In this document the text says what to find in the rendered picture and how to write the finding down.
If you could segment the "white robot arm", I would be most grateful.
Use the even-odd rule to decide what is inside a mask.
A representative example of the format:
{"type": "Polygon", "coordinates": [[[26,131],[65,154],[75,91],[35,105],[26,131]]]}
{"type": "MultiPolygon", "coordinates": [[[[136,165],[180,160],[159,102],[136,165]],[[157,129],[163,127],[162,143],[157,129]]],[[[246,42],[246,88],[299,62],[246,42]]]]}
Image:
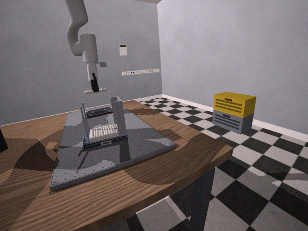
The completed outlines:
{"type": "Polygon", "coordinates": [[[100,63],[100,67],[107,67],[106,62],[98,62],[96,37],[92,33],[80,35],[79,29],[88,23],[88,15],[83,0],[64,0],[70,15],[70,24],[67,29],[67,41],[75,56],[83,56],[84,63],[100,63]]]}

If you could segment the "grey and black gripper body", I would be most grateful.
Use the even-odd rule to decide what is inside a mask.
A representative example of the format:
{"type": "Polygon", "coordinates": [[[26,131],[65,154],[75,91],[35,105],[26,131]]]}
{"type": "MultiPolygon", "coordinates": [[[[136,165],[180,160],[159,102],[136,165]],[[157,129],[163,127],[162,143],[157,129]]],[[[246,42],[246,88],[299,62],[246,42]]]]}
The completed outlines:
{"type": "Polygon", "coordinates": [[[94,80],[92,74],[95,73],[96,78],[98,78],[97,76],[97,67],[96,67],[96,63],[86,63],[85,65],[87,65],[87,73],[88,73],[88,80],[94,80]]]}

